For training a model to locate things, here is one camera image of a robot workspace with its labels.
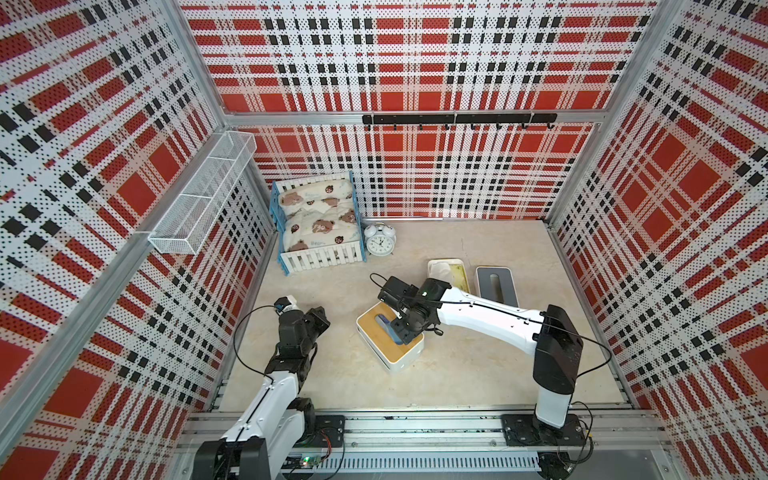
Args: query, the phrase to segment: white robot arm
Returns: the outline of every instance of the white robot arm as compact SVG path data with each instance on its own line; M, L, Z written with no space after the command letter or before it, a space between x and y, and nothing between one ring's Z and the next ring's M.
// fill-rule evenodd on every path
M315 341L330 323L322 307L304 313L292 296L277 300L275 310L280 341L261 389L221 439L197 450L192 480L227 480L233 468L239 478L274 480L294 444L315 431L312 402L297 396L312 366Z
M419 289L391 276L379 300L397 313L390 325L409 343L436 325L463 326L504 340L534 357L533 378L539 385L536 417L562 428L571 403L583 342L565 311L523 310L470 295L449 283L427 279Z

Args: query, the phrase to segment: white alarm clock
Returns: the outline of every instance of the white alarm clock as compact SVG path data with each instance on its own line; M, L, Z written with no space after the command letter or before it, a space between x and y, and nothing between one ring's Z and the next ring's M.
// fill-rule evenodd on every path
M395 249L395 229L384 223L374 223L366 227L366 247L371 255L385 257Z

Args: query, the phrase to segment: plaid wall panel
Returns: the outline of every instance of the plaid wall panel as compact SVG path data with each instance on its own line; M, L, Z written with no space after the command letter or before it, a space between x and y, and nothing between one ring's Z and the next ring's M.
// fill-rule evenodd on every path
M0 479L163 478L187 414L215 391L272 229L240 180L199 254L151 253Z
M591 124L253 127L267 180L351 170L367 217L541 219Z
M180 4L248 112L603 108L656 2Z
M685 2L558 235L693 477L768 472L768 8Z
M0 9L0 392L212 129L154 3Z

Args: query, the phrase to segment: white wire basket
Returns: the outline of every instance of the white wire basket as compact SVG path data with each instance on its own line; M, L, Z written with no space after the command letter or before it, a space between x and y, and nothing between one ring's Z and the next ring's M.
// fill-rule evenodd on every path
M254 151L253 134L228 131L221 136L150 235L158 252L200 251Z

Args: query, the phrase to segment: mounting plate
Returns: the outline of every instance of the mounting plate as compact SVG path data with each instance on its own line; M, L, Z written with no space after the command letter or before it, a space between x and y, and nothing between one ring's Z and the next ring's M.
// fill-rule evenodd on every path
M565 416L562 429L535 427L535 416L502 415L502 431L508 447L582 446L584 431L578 417L572 413Z
M331 447L341 448L344 443L344 423L346 419L344 415L317 415L315 417L315 427L317 434L314 435L307 443L303 443L300 440L294 445L297 448L324 448L328 445L326 440L320 435L319 431L323 430L328 435L328 440L331 441Z

